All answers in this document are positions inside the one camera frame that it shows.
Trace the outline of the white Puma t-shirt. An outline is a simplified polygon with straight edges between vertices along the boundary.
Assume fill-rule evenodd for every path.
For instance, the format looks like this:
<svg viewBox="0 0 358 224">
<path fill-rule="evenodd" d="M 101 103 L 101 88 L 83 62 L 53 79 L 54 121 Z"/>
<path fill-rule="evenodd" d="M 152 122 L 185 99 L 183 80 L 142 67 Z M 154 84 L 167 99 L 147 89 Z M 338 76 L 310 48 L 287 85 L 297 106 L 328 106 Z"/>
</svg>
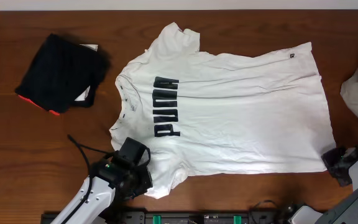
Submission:
<svg viewBox="0 0 358 224">
<path fill-rule="evenodd" d="M 199 33 L 164 27 L 115 81 L 110 128 L 151 151 L 152 187 L 167 196 L 190 176 L 323 172 L 335 145 L 321 75 L 307 42 L 258 57 L 213 55 Z"/>
</svg>

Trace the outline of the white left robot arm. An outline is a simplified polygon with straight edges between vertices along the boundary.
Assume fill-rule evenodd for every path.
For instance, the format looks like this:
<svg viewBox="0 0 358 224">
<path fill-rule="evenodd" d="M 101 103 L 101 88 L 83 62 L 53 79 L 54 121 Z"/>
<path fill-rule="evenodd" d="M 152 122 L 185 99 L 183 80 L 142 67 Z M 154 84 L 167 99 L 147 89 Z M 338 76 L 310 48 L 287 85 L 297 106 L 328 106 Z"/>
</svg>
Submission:
<svg viewBox="0 0 358 224">
<path fill-rule="evenodd" d="M 114 202 L 136 198 L 152 187 L 148 162 L 135 165 L 101 159 L 93 163 L 78 193 L 52 224 L 92 223 Z"/>
</svg>

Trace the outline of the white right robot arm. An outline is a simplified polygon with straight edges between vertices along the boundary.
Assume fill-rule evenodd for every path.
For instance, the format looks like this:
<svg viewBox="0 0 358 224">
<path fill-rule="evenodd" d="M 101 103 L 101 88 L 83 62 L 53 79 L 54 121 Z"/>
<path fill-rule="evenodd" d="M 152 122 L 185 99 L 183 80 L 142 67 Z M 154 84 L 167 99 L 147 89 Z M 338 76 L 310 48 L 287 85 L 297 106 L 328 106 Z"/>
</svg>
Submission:
<svg viewBox="0 0 358 224">
<path fill-rule="evenodd" d="M 352 193 L 332 209 L 320 213 L 304 205 L 287 221 L 290 224 L 358 224 L 358 144 L 336 147 L 321 156 L 331 177 L 341 187 L 352 186 Z"/>
</svg>

